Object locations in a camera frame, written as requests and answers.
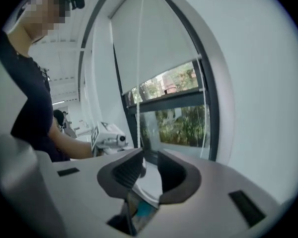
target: ceiling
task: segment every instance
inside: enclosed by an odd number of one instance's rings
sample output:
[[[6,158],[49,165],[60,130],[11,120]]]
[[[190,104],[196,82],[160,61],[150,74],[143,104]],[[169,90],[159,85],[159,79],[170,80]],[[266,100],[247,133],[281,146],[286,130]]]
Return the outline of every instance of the ceiling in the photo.
[[[96,3],[97,0],[85,0],[83,9],[72,10],[65,24],[30,48],[29,55],[48,70],[53,103],[78,100],[79,52],[84,50],[80,48],[82,38]]]

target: glass pane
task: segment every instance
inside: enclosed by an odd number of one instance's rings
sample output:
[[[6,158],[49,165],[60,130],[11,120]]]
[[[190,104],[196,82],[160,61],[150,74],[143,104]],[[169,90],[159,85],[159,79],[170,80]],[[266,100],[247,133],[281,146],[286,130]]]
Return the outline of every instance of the glass pane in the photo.
[[[129,98],[129,105],[161,97],[169,93],[176,93],[198,87],[198,80],[192,62],[185,63],[177,68],[168,70],[140,85],[137,94],[136,88],[131,92],[134,103]]]
[[[208,106],[141,113],[140,127],[145,150],[166,148],[198,158],[209,158],[211,126]]]

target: ceiling light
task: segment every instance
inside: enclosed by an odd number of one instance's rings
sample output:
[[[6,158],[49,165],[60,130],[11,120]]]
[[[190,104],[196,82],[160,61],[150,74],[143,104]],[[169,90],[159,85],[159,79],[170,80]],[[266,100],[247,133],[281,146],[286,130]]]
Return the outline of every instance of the ceiling light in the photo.
[[[64,103],[65,101],[59,101],[59,102],[55,102],[53,103],[52,105],[56,105],[56,104],[59,104],[59,103]]]

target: person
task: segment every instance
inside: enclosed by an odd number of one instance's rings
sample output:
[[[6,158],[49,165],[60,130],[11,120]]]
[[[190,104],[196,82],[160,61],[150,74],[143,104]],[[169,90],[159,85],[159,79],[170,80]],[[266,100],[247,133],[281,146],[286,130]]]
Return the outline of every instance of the person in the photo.
[[[58,110],[58,109],[54,110],[53,116],[56,119],[58,129],[60,131],[62,131],[62,129],[64,127],[64,115],[63,115],[62,111]]]
[[[64,23],[69,12],[69,0],[28,0],[13,28],[0,35],[0,61],[27,97],[11,134],[46,152],[52,162],[92,157],[90,143],[75,140],[57,128],[48,79],[28,54],[30,46]]]
[[[77,138],[76,133],[72,130],[71,128],[71,122],[67,120],[66,118],[67,113],[63,111],[63,117],[64,117],[64,122],[63,122],[63,130],[64,133],[67,134],[68,136],[72,138]]]

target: green foliage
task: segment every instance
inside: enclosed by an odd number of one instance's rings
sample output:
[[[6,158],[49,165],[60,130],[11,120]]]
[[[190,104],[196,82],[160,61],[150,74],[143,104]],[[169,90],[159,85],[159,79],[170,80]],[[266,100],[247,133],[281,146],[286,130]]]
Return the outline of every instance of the green foliage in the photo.
[[[195,72],[192,63],[186,63],[176,69],[170,70],[167,73],[175,84],[177,92],[198,87],[196,76],[193,77]]]
[[[138,102],[143,101],[142,98],[141,98],[141,96],[137,93],[137,89],[136,88],[132,89],[132,92],[133,92],[133,97],[134,97],[134,102],[135,103],[138,103]]]
[[[181,117],[175,121],[165,122],[168,112],[174,112],[174,110],[155,112],[161,142],[202,147],[204,106],[181,108]]]
[[[147,94],[147,100],[160,97],[159,83],[156,78],[150,79],[142,84],[142,88]]]

